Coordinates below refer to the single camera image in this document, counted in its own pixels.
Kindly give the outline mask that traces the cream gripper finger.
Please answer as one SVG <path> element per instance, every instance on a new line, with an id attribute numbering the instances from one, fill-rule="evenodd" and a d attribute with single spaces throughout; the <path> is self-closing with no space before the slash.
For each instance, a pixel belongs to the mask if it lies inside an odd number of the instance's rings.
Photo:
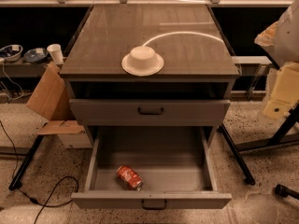
<path id="1" fill-rule="evenodd" d="M 299 101 L 299 63 L 285 62 L 276 71 L 275 83 L 263 114 L 270 119 L 282 119 Z"/>

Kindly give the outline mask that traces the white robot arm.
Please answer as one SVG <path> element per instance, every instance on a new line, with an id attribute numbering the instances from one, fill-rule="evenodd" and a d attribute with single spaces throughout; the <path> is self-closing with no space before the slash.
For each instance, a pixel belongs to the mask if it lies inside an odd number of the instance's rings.
<path id="1" fill-rule="evenodd" d="M 299 0 L 294 0 L 279 20 L 256 36 L 279 69 L 263 114 L 282 119 L 299 101 Z"/>

